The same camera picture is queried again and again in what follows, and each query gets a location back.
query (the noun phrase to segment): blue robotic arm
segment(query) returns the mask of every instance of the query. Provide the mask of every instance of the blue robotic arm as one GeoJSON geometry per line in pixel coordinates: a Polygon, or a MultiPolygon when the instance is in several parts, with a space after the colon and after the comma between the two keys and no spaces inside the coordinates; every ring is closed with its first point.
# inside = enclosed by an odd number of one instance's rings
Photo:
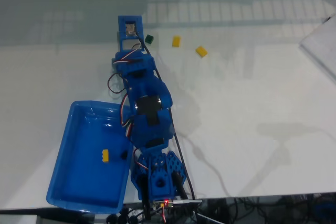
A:
{"type": "Polygon", "coordinates": [[[131,141],[141,151],[138,162],[142,166],[132,169],[132,182],[143,201],[145,215],[150,216],[149,202],[186,198],[183,184],[186,179],[181,161],[170,151],[162,153],[173,138],[175,129],[170,114],[173,101],[167,86],[157,72],[154,58],[143,42],[141,16],[119,16],[120,52],[112,64],[123,78],[133,123],[131,141]],[[123,41],[138,39],[139,50],[123,48],[123,41]]]}

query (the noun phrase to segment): white table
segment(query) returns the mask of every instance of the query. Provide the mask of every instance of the white table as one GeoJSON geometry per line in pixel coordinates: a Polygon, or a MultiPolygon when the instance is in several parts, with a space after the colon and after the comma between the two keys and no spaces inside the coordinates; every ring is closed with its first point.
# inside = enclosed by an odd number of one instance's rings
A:
{"type": "Polygon", "coordinates": [[[197,197],[336,191],[336,86],[298,46],[332,1],[0,0],[0,209],[50,207],[73,101],[120,102],[117,15],[154,36],[197,197]]]}

